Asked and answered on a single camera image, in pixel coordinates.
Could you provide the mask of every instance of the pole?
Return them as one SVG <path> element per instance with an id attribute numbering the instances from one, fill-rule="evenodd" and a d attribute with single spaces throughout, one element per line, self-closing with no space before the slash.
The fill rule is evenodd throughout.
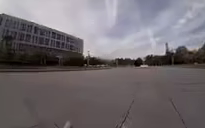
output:
<path id="1" fill-rule="evenodd" d="M 87 67 L 90 65 L 90 51 L 88 51 L 88 57 L 87 57 Z"/>
<path id="2" fill-rule="evenodd" d="M 174 60 L 175 50 L 176 50 L 176 49 L 172 49 L 172 50 L 171 50 L 171 51 L 172 51 L 172 53 L 171 53 L 171 55 L 172 55 L 172 56 L 171 56 L 172 65 L 174 65 L 174 61 L 175 61 L 175 60 Z"/>
<path id="3" fill-rule="evenodd" d="M 118 59 L 116 59 L 116 67 L 118 67 Z"/>

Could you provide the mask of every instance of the building facade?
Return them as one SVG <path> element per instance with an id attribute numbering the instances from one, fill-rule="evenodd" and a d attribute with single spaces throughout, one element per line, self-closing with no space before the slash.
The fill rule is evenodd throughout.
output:
<path id="1" fill-rule="evenodd" d="M 11 49 L 18 53 L 43 52 L 70 57 L 83 54 L 83 40 L 24 19 L 0 14 L 0 42 L 12 37 Z"/>

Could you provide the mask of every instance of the street lamp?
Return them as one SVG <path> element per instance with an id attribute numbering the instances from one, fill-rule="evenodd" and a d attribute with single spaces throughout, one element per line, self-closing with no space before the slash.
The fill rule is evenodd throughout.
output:
<path id="1" fill-rule="evenodd" d="M 172 50 L 171 50 L 171 64 L 172 64 L 172 65 L 174 65 L 174 61 L 175 61 L 175 60 L 174 60 L 174 54 L 175 54 L 175 52 L 176 52 L 176 49 L 172 49 Z"/>
<path id="2" fill-rule="evenodd" d="M 87 67 L 90 65 L 90 51 L 88 51 L 88 56 L 87 56 Z"/>
<path id="3" fill-rule="evenodd" d="M 58 65 L 61 66 L 62 65 L 62 56 L 56 56 L 58 58 Z"/>

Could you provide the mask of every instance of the asphalt road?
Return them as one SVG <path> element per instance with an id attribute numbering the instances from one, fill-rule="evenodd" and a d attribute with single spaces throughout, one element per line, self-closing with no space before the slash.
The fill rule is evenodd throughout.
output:
<path id="1" fill-rule="evenodd" d="M 205 128 L 205 69 L 0 73 L 0 128 Z"/>

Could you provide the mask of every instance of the gray cloudy sky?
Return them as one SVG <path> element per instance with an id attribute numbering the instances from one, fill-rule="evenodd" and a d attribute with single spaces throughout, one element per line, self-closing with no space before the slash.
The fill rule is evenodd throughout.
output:
<path id="1" fill-rule="evenodd" d="M 205 41 L 205 0 L 0 0 L 0 13 L 84 39 L 94 56 L 144 57 Z"/>

